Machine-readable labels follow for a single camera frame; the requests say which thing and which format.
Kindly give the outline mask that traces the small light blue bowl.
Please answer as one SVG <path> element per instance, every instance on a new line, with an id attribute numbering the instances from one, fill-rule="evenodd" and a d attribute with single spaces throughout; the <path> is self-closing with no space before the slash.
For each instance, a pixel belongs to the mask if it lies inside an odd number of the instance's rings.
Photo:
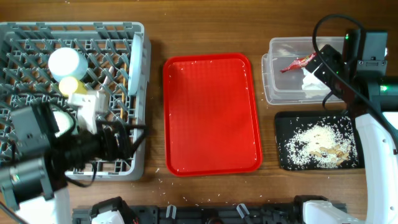
<path id="1" fill-rule="evenodd" d="M 50 55 L 48 67 L 57 82 L 65 77 L 82 80 L 86 76 L 88 61 L 83 54 L 75 49 L 62 47 Z"/>

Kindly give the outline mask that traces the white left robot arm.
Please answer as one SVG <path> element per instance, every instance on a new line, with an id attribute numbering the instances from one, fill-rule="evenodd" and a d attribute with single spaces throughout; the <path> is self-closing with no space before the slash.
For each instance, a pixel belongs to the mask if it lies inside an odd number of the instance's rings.
<path id="1" fill-rule="evenodd" d="M 12 112 L 18 159 L 1 168 L 1 209 L 17 223 L 71 223 L 68 184 L 86 184 L 66 176 L 95 159 L 114 161 L 134 155 L 145 140 L 144 124 L 97 121 L 108 96 L 100 91 L 71 93 L 67 103 L 78 107 L 78 117 L 60 136 L 50 103 Z"/>

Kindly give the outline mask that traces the red snack wrapper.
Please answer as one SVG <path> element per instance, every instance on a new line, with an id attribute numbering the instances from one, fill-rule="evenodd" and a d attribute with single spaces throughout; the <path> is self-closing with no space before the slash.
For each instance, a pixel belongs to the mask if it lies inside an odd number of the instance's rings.
<path id="1" fill-rule="evenodd" d="M 297 70 L 300 68 L 303 68 L 305 66 L 307 66 L 307 64 L 314 59 L 317 56 L 317 53 L 314 52 L 306 57 L 303 58 L 298 58 L 296 60 L 294 60 L 289 66 L 283 68 L 282 70 L 280 70 L 281 73 L 285 73 L 291 70 Z"/>

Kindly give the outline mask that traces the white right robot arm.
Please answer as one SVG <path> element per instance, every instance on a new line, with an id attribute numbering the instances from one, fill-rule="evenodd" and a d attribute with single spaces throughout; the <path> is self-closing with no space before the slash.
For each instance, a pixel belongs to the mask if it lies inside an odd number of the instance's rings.
<path id="1" fill-rule="evenodd" d="M 334 18 L 352 22 L 343 51 L 317 44 L 320 26 Z M 343 100 L 363 150 L 368 208 L 365 223 L 397 223 L 397 77 L 386 75 L 387 31 L 369 30 L 344 14 L 320 19 L 312 33 L 316 56 L 306 69 Z"/>

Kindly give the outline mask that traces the yellow plastic cup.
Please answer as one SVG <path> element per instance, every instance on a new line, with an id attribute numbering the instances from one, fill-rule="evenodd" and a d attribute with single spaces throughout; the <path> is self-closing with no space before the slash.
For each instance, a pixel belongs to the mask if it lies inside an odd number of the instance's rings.
<path id="1" fill-rule="evenodd" d="M 84 83 L 74 77 L 63 78 L 58 87 L 63 96 L 69 96 L 73 93 L 87 94 Z"/>

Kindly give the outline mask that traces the large light blue plate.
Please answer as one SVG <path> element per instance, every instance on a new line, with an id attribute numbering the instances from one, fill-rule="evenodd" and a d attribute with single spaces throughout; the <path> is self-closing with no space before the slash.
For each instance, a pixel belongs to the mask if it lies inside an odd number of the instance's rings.
<path id="1" fill-rule="evenodd" d="M 135 95 L 139 88 L 139 79 L 141 75 L 143 43 L 140 35 L 134 34 L 131 46 L 131 58 L 129 64 L 128 76 L 128 95 Z"/>

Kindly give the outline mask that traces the wooden chopstick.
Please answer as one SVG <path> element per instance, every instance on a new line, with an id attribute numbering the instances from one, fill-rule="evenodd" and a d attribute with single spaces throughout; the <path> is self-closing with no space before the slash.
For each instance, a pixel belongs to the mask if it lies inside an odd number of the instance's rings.
<path id="1" fill-rule="evenodd" d="M 123 65 L 123 69 L 124 69 L 124 71 L 127 73 L 127 64 L 125 63 L 124 65 Z M 123 87 L 125 87 L 126 86 L 126 79 L 125 79 L 125 77 L 123 77 Z M 124 99 L 125 99 L 125 94 L 124 94 L 124 92 L 122 91 L 122 95 L 121 95 L 121 102 L 124 104 Z M 124 119 L 124 108 L 121 106 L 121 112 L 120 112 L 120 118 L 121 119 Z"/>

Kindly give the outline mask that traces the white plastic fork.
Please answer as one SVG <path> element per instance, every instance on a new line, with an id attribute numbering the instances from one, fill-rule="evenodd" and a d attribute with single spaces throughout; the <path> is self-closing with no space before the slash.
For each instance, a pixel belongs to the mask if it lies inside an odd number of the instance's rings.
<path id="1" fill-rule="evenodd" d="M 114 78 L 114 67 L 110 67 L 108 69 L 109 76 L 106 76 L 104 82 L 102 83 L 100 91 L 104 91 L 104 89 L 111 83 L 112 79 Z"/>

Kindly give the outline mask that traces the green bowl with food scraps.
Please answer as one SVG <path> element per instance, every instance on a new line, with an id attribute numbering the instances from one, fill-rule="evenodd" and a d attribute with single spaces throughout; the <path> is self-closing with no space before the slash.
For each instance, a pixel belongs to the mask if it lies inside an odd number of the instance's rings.
<path id="1" fill-rule="evenodd" d="M 55 116 L 55 120 L 59 129 L 59 132 L 55 133 L 55 136 L 59 138 L 72 127 L 73 120 L 70 115 L 63 111 L 54 111 L 53 115 Z"/>

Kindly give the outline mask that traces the white paper napkin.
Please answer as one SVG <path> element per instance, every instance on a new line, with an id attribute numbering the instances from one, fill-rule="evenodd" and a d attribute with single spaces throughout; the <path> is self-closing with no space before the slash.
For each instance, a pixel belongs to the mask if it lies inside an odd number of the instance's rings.
<path id="1" fill-rule="evenodd" d="M 328 90 L 329 88 L 322 83 L 314 73 L 309 72 L 306 68 L 302 68 L 304 78 L 302 90 Z"/>

